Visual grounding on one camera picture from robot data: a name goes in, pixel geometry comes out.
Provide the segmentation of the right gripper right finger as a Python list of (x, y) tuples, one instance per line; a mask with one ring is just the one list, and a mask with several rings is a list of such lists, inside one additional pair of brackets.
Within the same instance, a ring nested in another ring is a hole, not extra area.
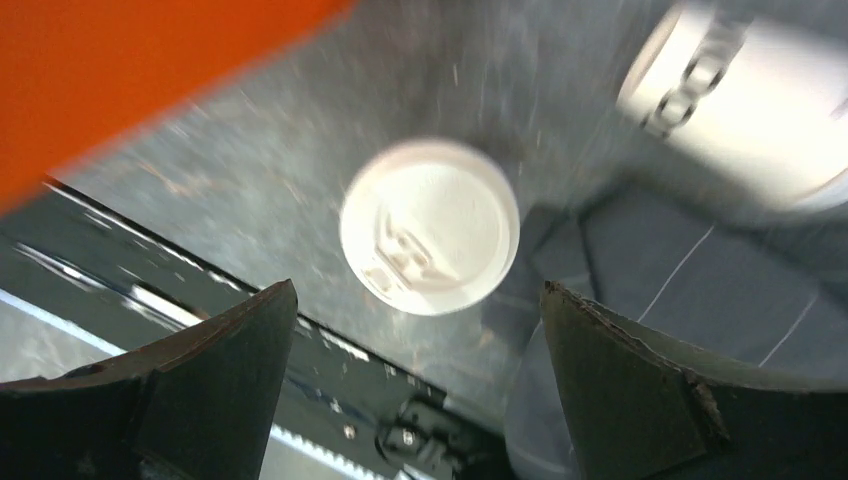
[(843, 479), (847, 389), (745, 364), (547, 282), (542, 322), (586, 479)]

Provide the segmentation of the lidded white coffee cup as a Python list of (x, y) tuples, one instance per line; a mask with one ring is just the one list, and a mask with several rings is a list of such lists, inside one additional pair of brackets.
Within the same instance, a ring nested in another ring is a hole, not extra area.
[(520, 228), (503, 169), (439, 138), (376, 155), (339, 211), (341, 248), (357, 279), (385, 304), (420, 316), (464, 310), (493, 293), (517, 257)]

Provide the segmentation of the orange paper bag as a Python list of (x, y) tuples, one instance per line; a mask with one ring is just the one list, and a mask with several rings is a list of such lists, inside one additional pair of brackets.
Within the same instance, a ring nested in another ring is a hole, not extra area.
[(345, 1), (5, 1), (1, 206), (273, 50)]

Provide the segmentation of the dark grey checked cloth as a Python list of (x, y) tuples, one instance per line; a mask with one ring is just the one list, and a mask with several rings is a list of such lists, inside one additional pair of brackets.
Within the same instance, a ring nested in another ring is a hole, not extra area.
[[(703, 350), (847, 389), (847, 227), (723, 226), (643, 189), (577, 213), (534, 211), (522, 275)], [(504, 436), (521, 479), (581, 475), (545, 329), (529, 339)]]

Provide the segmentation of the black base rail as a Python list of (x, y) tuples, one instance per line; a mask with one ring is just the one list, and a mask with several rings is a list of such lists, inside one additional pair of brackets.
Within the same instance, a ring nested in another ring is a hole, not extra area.
[[(60, 184), (1, 218), (1, 375), (159, 340), (256, 288)], [(264, 479), (509, 479), (503, 437), (447, 393), (299, 316)]]

